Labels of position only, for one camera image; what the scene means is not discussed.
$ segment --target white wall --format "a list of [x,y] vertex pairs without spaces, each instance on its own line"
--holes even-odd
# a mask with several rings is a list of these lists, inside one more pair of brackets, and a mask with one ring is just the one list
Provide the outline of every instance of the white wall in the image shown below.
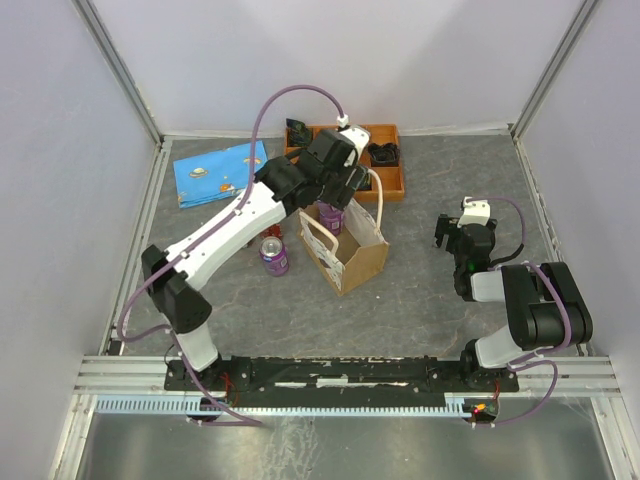
[[0,478],[46,478],[153,144],[69,0],[0,2]]
[[[402,130],[513,122],[579,0],[94,0],[164,132],[250,131],[293,83],[330,90],[360,123]],[[283,117],[327,123],[315,94]]]
[[524,145],[640,433],[640,4],[602,2]]

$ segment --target purple can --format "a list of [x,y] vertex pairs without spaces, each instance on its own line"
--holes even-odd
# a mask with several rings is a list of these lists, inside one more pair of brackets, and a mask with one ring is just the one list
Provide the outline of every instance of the purple can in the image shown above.
[[267,273],[274,277],[284,275],[289,270],[289,260],[284,244],[278,237],[266,237],[260,245],[260,257]]
[[339,235],[344,224],[344,212],[324,202],[318,202],[318,211],[322,226],[334,235]]

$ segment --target paper bag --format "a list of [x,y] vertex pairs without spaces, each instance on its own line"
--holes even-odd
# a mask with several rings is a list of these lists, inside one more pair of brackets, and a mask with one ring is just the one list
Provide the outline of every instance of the paper bag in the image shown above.
[[318,222],[320,213],[315,204],[299,212],[298,236],[339,296],[380,273],[389,252],[389,243],[380,232],[382,185],[378,175],[369,172],[378,183],[377,221],[351,200],[344,210],[342,232],[336,237]]

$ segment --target wooden tray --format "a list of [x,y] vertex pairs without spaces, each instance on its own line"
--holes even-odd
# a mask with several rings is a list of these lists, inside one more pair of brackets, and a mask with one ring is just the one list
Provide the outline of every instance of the wooden tray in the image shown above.
[[[395,125],[360,125],[362,128],[371,133],[371,143],[384,145],[385,143],[395,143],[399,145],[398,128]],[[313,132],[313,138],[318,132],[324,128],[336,128],[335,125],[309,125],[308,128]],[[289,153],[298,147],[291,147],[287,144],[289,138],[288,132],[284,134],[284,151]],[[360,163],[371,168],[371,157],[366,150],[360,158]],[[380,176],[382,181],[382,192],[385,202],[400,202],[404,198],[404,175],[402,173],[402,152],[400,153],[400,162],[397,167],[373,167],[373,170]],[[378,186],[375,181],[371,184],[371,190],[358,191],[355,199],[361,203],[376,203],[378,201]]]

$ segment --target black object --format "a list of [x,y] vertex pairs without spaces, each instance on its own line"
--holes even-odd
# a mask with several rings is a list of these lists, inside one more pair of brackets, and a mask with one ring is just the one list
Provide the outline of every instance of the black object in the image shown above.
[[468,302],[473,301],[471,275],[486,272],[491,266],[491,251],[496,244],[498,221],[491,218],[486,225],[470,223],[458,228],[457,217],[441,214],[435,231],[435,245],[440,248],[448,235],[446,251],[453,254],[455,270],[453,286],[456,293]]
[[109,347],[107,348],[107,355],[120,355],[120,349],[122,348],[122,342],[120,340],[112,339],[109,342]]
[[[506,369],[496,370],[490,381],[471,381],[470,387],[461,365],[429,357],[232,357],[205,369],[199,380],[208,390],[224,391],[220,376],[228,373],[237,388],[239,407],[442,407],[446,404],[444,393],[468,392],[470,388],[491,393],[495,378],[500,378],[502,391],[518,391],[517,378],[509,378]],[[165,390],[197,390],[181,361],[170,362]]]
[[[591,314],[563,262],[543,263],[540,269],[558,292],[571,322],[570,345],[585,343],[593,334]],[[555,347],[564,340],[564,324],[558,306],[534,272],[524,265],[501,269],[509,331],[523,350]]]
[[501,263],[508,262],[510,260],[513,260],[514,258],[518,258],[518,256],[522,253],[523,250],[524,250],[524,243],[521,243],[520,245],[518,245],[518,248],[516,248],[516,250],[513,253],[507,255],[506,257],[500,257],[500,258],[491,260],[489,267],[490,268],[495,267],[496,265],[499,265]]
[[308,147],[313,140],[313,132],[304,122],[287,118],[287,145],[289,147]]
[[371,174],[367,173],[364,177],[364,179],[362,180],[362,183],[360,184],[360,186],[358,187],[359,191],[368,191],[371,190]]
[[[155,245],[149,246],[142,253],[141,261],[145,279],[168,263],[166,254]],[[147,293],[178,334],[195,330],[211,314],[211,304],[186,282],[183,274],[177,273],[173,268],[153,282],[147,288]]]
[[397,167],[400,164],[400,149],[395,143],[385,143],[382,146],[371,143],[367,151],[371,156],[372,167]]
[[355,145],[335,130],[321,130],[293,164],[286,156],[269,160],[255,175],[282,202],[287,215],[316,200],[344,210],[367,171],[360,165],[345,167]]
[[298,158],[303,150],[304,148],[296,148],[295,150],[291,150],[289,153],[285,153],[284,156],[289,160],[293,160],[294,158]]

